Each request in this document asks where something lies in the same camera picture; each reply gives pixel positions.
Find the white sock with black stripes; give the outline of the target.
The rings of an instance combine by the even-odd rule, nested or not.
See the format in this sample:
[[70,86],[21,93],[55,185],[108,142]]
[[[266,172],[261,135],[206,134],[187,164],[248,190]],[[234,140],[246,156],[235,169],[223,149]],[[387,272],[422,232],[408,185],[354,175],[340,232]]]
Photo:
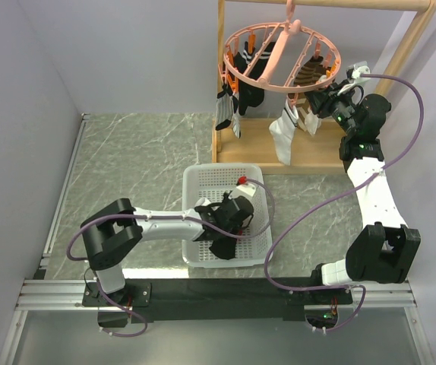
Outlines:
[[280,163],[289,166],[291,164],[292,140],[298,127],[299,115],[295,105],[285,102],[280,117],[269,126],[269,132],[273,137],[276,156]]

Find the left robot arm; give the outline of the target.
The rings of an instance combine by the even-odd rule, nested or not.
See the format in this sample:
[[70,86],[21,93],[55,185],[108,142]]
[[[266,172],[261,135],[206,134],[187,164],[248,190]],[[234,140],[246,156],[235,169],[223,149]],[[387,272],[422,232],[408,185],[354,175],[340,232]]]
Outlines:
[[140,242],[151,240],[210,241],[219,259],[235,258],[239,235],[254,208],[247,198],[223,196],[221,202],[198,205],[182,212],[145,211],[120,198],[82,223],[90,268],[100,282],[100,296],[111,306],[127,295],[121,262]]

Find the pink round clip hanger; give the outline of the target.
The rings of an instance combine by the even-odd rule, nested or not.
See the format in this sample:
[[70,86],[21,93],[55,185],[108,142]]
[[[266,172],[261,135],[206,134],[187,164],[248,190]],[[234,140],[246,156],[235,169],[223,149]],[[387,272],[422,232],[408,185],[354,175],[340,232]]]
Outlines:
[[[324,35],[312,30],[304,25],[299,19],[294,19],[295,7],[297,5],[313,5],[311,1],[284,1],[286,5],[286,19],[282,22],[265,22],[260,24],[252,24],[241,30],[234,32],[229,38],[225,38],[225,2],[219,1],[217,5],[217,90],[221,90],[224,84],[231,86],[232,91],[239,90],[239,83],[243,82],[253,87],[259,87],[263,90],[273,91],[281,94],[300,94],[306,91],[314,90],[319,87],[325,87],[332,82],[336,77],[342,65],[342,59],[338,48]],[[243,72],[235,66],[234,56],[238,54],[240,37],[248,36],[248,45],[252,48],[255,45],[256,33],[262,30],[264,32],[261,47],[256,50],[252,60]],[[308,39],[299,57],[295,61],[288,78],[283,85],[272,84],[273,74],[283,56],[284,50],[291,37],[295,37],[300,33],[308,35]],[[270,58],[257,79],[249,76],[253,68],[256,66],[259,58],[270,44],[275,42],[271,50]],[[311,47],[314,47],[313,56],[321,54],[321,47],[327,47],[324,66],[330,70],[323,81],[319,81],[311,86],[295,86],[293,81],[300,67],[304,63],[305,56]]]

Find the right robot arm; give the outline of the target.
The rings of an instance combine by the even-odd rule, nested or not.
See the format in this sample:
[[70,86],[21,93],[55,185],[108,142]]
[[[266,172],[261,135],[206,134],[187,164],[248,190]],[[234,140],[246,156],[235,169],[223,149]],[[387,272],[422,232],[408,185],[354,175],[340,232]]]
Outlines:
[[384,174],[386,163],[378,136],[391,104],[379,94],[355,103],[355,90],[345,87],[345,82],[333,83],[305,95],[314,115],[332,118],[346,133],[339,154],[356,189],[362,216],[362,231],[346,257],[323,264],[321,277],[308,285],[309,297],[316,303],[326,303],[337,285],[404,282],[421,242],[419,231],[409,228],[399,213]]

